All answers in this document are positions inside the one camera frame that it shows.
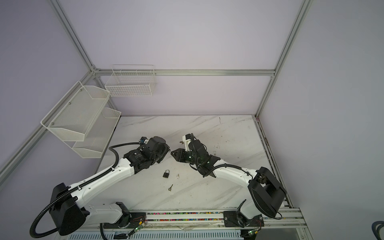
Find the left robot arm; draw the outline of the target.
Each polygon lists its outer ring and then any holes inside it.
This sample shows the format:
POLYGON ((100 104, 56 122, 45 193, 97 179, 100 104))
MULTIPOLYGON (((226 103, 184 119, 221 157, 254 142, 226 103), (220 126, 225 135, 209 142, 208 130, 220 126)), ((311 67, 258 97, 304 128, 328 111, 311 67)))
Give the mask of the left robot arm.
POLYGON ((131 212, 122 202, 101 204, 99 207, 91 207, 89 203, 118 182, 160 163, 170 151, 161 137, 143 137, 136 146, 122 157, 116 151, 117 146, 109 147, 116 157, 112 166, 78 183, 70 186, 62 183, 54 188, 51 198, 54 205, 49 208, 49 213, 61 236, 85 225, 111 224, 125 228, 133 222, 131 212))

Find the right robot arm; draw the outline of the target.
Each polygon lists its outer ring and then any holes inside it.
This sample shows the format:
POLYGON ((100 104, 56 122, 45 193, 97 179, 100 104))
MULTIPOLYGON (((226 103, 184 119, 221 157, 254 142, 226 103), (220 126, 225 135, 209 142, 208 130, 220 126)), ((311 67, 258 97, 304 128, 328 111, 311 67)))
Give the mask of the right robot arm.
POLYGON ((235 211, 225 211, 227 227, 264 226, 263 217, 281 220, 279 212, 287 191, 267 168, 242 168, 208 153, 206 146, 192 135, 184 140, 185 147, 171 152, 179 163, 189 164, 204 178, 225 179, 249 191, 250 199, 243 200, 235 211))

